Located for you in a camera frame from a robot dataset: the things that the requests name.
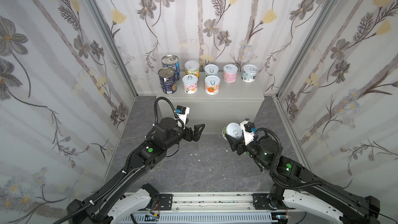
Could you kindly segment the white lid green can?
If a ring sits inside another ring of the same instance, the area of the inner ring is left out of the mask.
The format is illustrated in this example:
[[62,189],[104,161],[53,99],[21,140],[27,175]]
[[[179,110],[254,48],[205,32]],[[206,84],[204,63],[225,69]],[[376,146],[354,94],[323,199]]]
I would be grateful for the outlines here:
[[243,136],[243,131],[238,123],[232,122],[229,123],[226,127],[224,127],[222,131],[222,136],[225,140],[227,140],[226,135],[229,135],[239,140]]

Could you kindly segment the white lid orange can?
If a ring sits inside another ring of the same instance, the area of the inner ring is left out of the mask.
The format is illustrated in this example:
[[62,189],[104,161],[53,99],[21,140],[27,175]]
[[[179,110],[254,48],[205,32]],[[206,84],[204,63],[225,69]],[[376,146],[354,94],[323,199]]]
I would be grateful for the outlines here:
[[220,78],[215,75],[210,75],[205,78],[205,92],[209,95],[216,95],[220,89]]

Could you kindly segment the white lid pink can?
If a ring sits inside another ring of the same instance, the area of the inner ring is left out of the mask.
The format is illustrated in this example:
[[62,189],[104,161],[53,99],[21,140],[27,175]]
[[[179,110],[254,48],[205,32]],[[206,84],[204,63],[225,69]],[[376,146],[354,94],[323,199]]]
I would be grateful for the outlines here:
[[186,75],[182,78],[183,89],[187,94],[195,94],[198,90],[198,78],[195,75]]

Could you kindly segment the white lid light-blue can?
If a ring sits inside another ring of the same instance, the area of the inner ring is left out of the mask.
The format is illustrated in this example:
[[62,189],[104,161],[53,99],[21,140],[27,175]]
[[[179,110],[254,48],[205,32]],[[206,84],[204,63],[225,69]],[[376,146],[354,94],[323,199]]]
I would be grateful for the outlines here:
[[219,67],[214,64],[208,64],[204,67],[205,76],[218,76]]

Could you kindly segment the dark labelled tall can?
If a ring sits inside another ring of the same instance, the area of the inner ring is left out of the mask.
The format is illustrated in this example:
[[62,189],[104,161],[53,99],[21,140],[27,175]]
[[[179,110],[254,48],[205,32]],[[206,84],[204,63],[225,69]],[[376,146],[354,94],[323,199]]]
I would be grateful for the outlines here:
[[161,68],[158,71],[158,76],[163,93],[173,94],[177,91],[175,71],[172,68]]

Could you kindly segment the white lid yellow-orange can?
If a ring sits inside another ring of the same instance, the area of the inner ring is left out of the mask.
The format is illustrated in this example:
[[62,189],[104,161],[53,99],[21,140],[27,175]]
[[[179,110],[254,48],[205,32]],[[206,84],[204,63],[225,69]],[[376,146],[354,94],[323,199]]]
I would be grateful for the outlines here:
[[197,78],[200,77],[200,64],[198,61],[190,60],[184,64],[186,75],[195,75]]

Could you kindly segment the white lid pink-red can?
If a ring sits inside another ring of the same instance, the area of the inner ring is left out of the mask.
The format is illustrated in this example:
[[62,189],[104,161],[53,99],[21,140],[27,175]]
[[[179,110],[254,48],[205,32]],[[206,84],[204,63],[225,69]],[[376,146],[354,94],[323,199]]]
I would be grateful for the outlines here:
[[228,64],[223,67],[223,80],[226,83],[233,83],[236,81],[238,67],[233,64]]

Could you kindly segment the white lid teal can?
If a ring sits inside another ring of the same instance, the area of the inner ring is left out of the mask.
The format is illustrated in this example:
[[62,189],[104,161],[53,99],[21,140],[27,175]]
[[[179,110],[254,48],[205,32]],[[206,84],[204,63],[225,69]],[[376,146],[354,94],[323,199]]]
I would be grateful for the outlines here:
[[258,68],[255,65],[246,64],[242,69],[241,79],[246,83],[252,83],[258,73]]

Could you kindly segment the blue labelled tall can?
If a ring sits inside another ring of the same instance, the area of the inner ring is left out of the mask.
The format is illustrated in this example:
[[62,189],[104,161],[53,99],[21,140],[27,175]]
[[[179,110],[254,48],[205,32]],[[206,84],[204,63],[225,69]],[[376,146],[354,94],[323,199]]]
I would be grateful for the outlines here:
[[176,55],[165,55],[161,59],[161,63],[163,67],[172,68],[175,72],[175,79],[180,79],[180,66],[179,66],[179,58]]

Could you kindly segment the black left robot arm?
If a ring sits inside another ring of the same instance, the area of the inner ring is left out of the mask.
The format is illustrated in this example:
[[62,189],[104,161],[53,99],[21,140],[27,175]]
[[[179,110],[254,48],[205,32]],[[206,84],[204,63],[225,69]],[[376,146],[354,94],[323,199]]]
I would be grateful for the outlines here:
[[100,189],[83,201],[74,200],[67,206],[67,215],[57,222],[70,224],[116,224],[133,212],[159,205],[159,192],[150,184],[126,197],[129,187],[167,157],[167,150],[180,141],[198,141],[204,124],[193,128],[181,120],[166,117],[155,123],[145,140],[126,158],[123,168]]

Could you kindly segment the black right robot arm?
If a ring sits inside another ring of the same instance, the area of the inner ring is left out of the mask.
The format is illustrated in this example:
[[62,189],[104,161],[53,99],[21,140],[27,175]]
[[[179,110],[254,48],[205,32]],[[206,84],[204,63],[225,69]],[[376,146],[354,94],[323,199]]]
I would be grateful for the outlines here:
[[267,170],[274,182],[272,190],[265,200],[266,209],[278,209],[288,190],[303,189],[318,199],[330,204],[342,212],[340,220],[344,224],[378,224],[380,221],[380,202],[368,196],[360,197],[347,192],[316,176],[298,162],[282,156],[282,144],[270,130],[264,135],[254,134],[254,139],[246,144],[243,139],[226,135],[233,151],[238,155],[249,154],[261,171]]

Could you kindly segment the grey metal cabinet box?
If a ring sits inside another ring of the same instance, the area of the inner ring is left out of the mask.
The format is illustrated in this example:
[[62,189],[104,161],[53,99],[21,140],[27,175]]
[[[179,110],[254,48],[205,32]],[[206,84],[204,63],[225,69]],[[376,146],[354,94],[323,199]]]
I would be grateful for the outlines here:
[[233,83],[220,83],[218,94],[209,95],[205,92],[204,73],[200,73],[198,90],[195,94],[187,94],[183,90],[182,81],[177,82],[177,91],[165,94],[158,91],[157,97],[168,98],[174,106],[188,107],[188,127],[205,124],[203,134],[221,134],[231,122],[241,123],[246,118],[253,122],[264,101],[264,95],[258,82],[246,83],[238,78]]

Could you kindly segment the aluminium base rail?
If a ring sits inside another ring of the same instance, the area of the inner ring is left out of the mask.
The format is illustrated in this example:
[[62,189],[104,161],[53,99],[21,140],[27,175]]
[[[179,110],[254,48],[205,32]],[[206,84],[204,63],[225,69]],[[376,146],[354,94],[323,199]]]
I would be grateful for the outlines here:
[[152,210],[130,214],[163,213],[271,213],[278,224],[339,224],[342,213],[315,197],[288,190],[282,205],[276,210],[265,208],[267,192],[196,192],[162,193],[160,203]]

